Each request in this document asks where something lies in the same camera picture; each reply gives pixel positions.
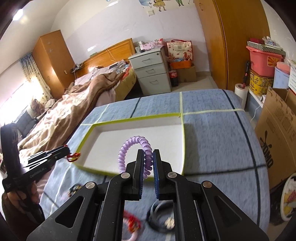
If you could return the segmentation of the left hand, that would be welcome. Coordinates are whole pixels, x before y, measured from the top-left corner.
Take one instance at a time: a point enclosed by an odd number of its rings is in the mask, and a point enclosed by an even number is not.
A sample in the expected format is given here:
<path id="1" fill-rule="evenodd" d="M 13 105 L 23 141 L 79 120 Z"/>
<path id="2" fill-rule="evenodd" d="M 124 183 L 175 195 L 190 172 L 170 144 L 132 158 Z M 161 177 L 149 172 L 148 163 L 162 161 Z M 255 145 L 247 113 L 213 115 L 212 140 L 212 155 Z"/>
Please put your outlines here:
<path id="1" fill-rule="evenodd" d="M 22 214 L 25 214 L 24 209 L 20 205 L 21 200 L 25 200 L 27 198 L 26 194 L 21 191 L 12 191 L 9 193 L 4 193 L 2 197 L 2 201 L 8 201 L 10 204 L 12 204 L 19 212 Z M 39 193 L 37 190 L 36 182 L 33 182 L 31 184 L 31 194 L 30 194 L 31 201 L 34 204 L 39 204 Z"/>

